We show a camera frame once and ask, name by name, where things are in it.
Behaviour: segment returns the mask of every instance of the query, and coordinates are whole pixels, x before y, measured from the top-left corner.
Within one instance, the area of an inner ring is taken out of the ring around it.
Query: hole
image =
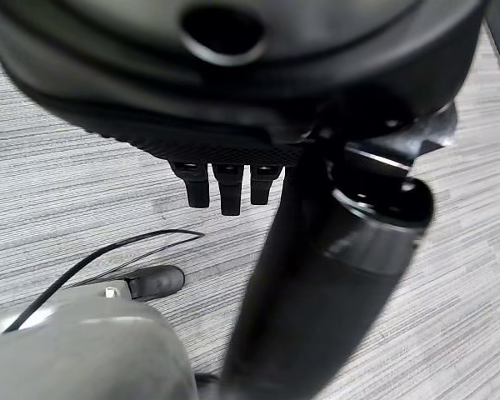
[[[264,51],[265,29],[248,12],[229,7],[193,8],[182,18],[187,49],[211,64],[236,67],[251,63]]]

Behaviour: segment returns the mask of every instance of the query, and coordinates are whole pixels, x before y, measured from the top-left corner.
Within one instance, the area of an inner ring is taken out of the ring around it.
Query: striped carpet
[[[437,193],[437,220],[402,286],[355,357],[321,399],[500,399],[500,67],[487,35],[458,99],[454,147],[416,174]],[[45,113],[0,71],[0,309],[40,293],[79,258],[160,228],[205,232],[144,265],[187,273],[176,296],[154,302],[194,367],[217,371],[245,281],[278,205],[222,217],[187,207],[168,165]],[[107,255],[78,279],[134,258],[164,237]]]

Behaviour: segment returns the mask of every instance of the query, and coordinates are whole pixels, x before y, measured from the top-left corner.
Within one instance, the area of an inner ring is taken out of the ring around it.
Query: black rubber foot
[[[138,269],[122,278],[130,287],[132,299],[139,302],[165,298],[179,292],[185,284],[185,274],[173,265]]]

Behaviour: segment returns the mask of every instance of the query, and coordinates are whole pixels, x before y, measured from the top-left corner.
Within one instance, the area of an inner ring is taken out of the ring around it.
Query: black cylinder
[[[222,398],[312,398],[376,320],[431,221],[432,196],[419,181],[378,198],[356,193],[366,202],[348,197],[354,188],[362,190],[339,191],[315,160],[287,174],[228,349]]]

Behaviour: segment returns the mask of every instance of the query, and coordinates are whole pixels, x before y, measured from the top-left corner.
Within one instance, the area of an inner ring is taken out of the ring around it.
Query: black cable
[[[99,258],[105,253],[109,253],[112,250],[117,248],[121,248],[131,243],[140,242],[141,240],[155,238],[156,236],[166,235],[169,233],[184,233],[187,235],[195,235],[193,239],[188,240],[196,240],[199,238],[203,238],[205,235],[200,232],[187,231],[185,229],[163,229],[161,231],[154,231],[150,233],[144,233],[142,235],[138,235],[135,237],[129,237],[128,239],[121,240],[120,242],[116,242],[110,244],[106,247],[99,248],[96,252],[91,253],[87,257],[85,257],[82,261],[78,262],[74,267],[70,268],[66,271],[61,277],[57,279],[48,289],[42,292],[39,297],[37,297],[33,302],[27,306],[27,308],[13,321],[9,327],[3,331],[3,333],[10,333],[13,331],[17,331],[27,320],[35,313],[55,292],[57,292],[70,278],[79,273],[82,269],[84,269],[88,264],[90,264],[95,259]]]
[[[119,270],[127,267],[128,265],[134,264],[137,261],[141,261],[142,259],[144,259],[146,257],[150,257],[150,256],[152,256],[154,254],[157,254],[157,253],[160,253],[160,252],[164,252],[165,250],[167,250],[169,248],[174,248],[176,246],[179,246],[180,244],[184,244],[184,243],[187,243],[187,242],[192,242],[193,240],[197,240],[197,239],[198,239],[198,237],[191,237],[190,239],[180,240],[179,242],[171,243],[171,244],[168,244],[167,246],[156,248],[155,250],[152,250],[151,252],[146,252],[144,254],[141,254],[140,256],[135,257],[133,260],[126,261],[126,262],[124,262],[124,263],[116,266],[115,268],[111,268],[111,269],[109,269],[107,271],[101,272],[98,275],[95,275],[94,277],[90,277],[90,278],[88,278],[88,279],[86,279],[84,281],[81,281],[81,282],[78,282],[78,283],[74,283],[73,285],[70,285],[67,288],[75,288],[77,286],[87,285],[88,283],[91,283],[92,281],[96,281],[99,278],[103,278],[103,277],[109,275],[110,273],[115,273],[116,271],[119,271]]]

